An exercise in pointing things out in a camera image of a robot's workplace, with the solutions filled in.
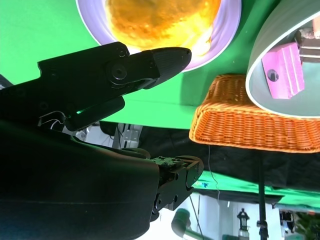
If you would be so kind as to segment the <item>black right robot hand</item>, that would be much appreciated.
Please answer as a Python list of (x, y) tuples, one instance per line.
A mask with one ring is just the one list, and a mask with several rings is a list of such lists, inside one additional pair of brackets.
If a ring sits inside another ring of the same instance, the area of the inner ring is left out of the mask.
[(74, 133), (125, 106), (124, 95), (182, 72), (192, 53), (130, 54), (113, 42), (42, 60), (40, 77), (0, 91), (0, 237), (133, 240), (175, 210), (203, 173), (195, 156), (87, 143)]

